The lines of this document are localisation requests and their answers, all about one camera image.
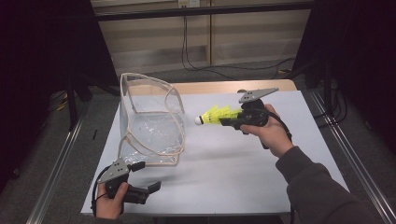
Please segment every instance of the gray carpet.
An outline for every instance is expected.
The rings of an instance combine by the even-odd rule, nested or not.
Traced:
[[[241,63],[237,66],[264,67],[276,62]],[[279,66],[279,69],[291,68],[292,62]],[[276,67],[268,70],[240,70],[232,68],[215,68],[216,72],[239,80],[269,79],[276,74]],[[223,81],[230,80],[212,72],[189,72],[185,70],[169,71],[151,74],[169,82],[191,81]],[[304,85],[304,76],[297,77],[296,86],[303,92],[305,100],[312,114],[319,114],[309,91]],[[93,174],[104,148],[106,138],[113,121],[119,99],[106,92],[92,89],[93,99],[89,104],[86,118],[83,120],[60,182],[49,203],[42,223],[91,223],[92,218],[79,213],[85,200]],[[54,101],[52,107],[59,104]],[[396,207],[396,157],[384,144],[381,136],[366,128],[365,120],[352,103],[348,102],[348,116],[341,123],[352,146],[357,150],[369,173],[377,185],[383,190],[392,207]],[[26,223],[35,202],[50,175],[51,169],[57,160],[68,129],[68,111],[53,111],[46,122],[35,147],[26,157],[21,167],[21,176],[10,180],[0,195],[0,223]],[[355,175],[345,155],[335,141],[329,128],[320,129],[334,159],[344,174],[344,179],[354,195],[361,199],[377,217],[378,223],[383,223],[361,182]],[[151,217],[136,217],[124,214],[121,216],[125,223],[154,223]],[[288,216],[282,219],[287,222]],[[165,223],[266,223],[266,217],[197,217],[186,221],[183,218],[163,220]]]

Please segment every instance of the table surface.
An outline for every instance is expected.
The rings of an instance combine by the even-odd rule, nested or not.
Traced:
[[[239,106],[240,89],[256,90],[278,87],[280,91],[265,96],[313,161],[323,163],[334,180],[347,188],[304,97],[290,80],[228,81],[177,83],[186,108],[186,150],[176,166],[146,167],[130,175],[129,182],[146,187],[162,181],[162,188],[150,195],[145,205],[125,204],[125,213],[167,216],[272,215],[290,209],[287,183],[276,169],[276,157],[262,149],[253,135],[243,135],[232,128],[217,125],[196,126],[193,118],[216,103]],[[95,176],[117,155],[120,141],[120,116],[116,114]],[[81,213],[90,214],[91,192]]]

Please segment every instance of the clear plastic container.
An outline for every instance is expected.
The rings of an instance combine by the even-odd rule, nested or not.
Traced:
[[[146,165],[176,165],[185,146],[178,91],[157,78],[126,73],[120,79],[119,157]]]

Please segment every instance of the shuttlecock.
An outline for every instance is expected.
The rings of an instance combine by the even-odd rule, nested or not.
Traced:
[[[196,125],[202,125],[205,123],[220,124],[220,119],[235,119],[241,111],[241,108],[231,110],[228,105],[222,108],[214,105],[203,115],[196,117],[194,122]]]

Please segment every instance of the hand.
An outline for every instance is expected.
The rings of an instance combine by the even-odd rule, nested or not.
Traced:
[[[265,105],[265,108],[278,115],[271,105]],[[244,124],[241,125],[241,131],[258,136],[260,141],[270,148],[272,154],[279,158],[293,147],[293,143],[286,135],[282,124],[271,116],[268,118],[268,122],[265,126],[258,127]]]
[[[120,185],[114,199],[109,199],[106,194],[105,184],[100,184],[98,186],[98,194],[96,200],[96,216],[108,219],[119,218],[122,208],[122,199],[125,196],[127,190],[128,184],[124,182]]]

